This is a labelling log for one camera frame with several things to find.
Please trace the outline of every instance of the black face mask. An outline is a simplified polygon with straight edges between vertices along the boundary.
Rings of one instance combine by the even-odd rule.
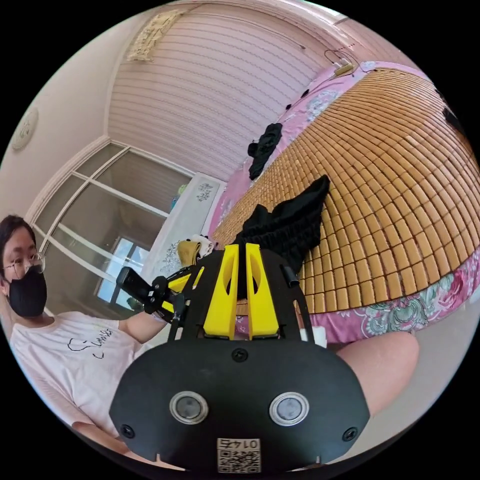
[[[47,283],[35,267],[28,269],[20,280],[12,280],[8,296],[11,309],[23,318],[39,317],[47,303]]]

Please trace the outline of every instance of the black screw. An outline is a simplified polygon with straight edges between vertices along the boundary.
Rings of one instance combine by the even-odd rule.
[[[132,439],[135,436],[134,429],[129,425],[122,425],[120,427],[121,434],[127,438]]]
[[[351,442],[357,436],[358,432],[359,432],[358,428],[352,426],[351,428],[349,428],[344,432],[341,439],[344,442]]]
[[[249,357],[249,353],[244,348],[236,348],[231,353],[231,357],[235,362],[241,363]]]

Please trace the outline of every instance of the leg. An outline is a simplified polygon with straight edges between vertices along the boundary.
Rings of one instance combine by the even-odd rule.
[[[355,372],[373,417],[408,385],[419,357],[419,344],[404,331],[356,341],[337,352]]]

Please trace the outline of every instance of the hair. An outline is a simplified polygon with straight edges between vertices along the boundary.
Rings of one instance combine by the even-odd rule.
[[[12,235],[18,230],[24,227],[33,240],[33,243],[37,245],[37,239],[35,238],[35,232],[32,227],[18,215],[7,215],[2,221],[0,221],[0,275],[4,276],[4,251],[5,245],[12,238]]]

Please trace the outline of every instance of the glasses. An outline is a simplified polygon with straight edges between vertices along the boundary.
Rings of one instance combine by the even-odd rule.
[[[44,272],[45,257],[42,253],[35,253],[35,255],[32,255],[30,258],[19,258],[11,265],[6,266],[5,270],[12,269],[14,278],[20,280],[31,268],[34,268],[39,274]]]

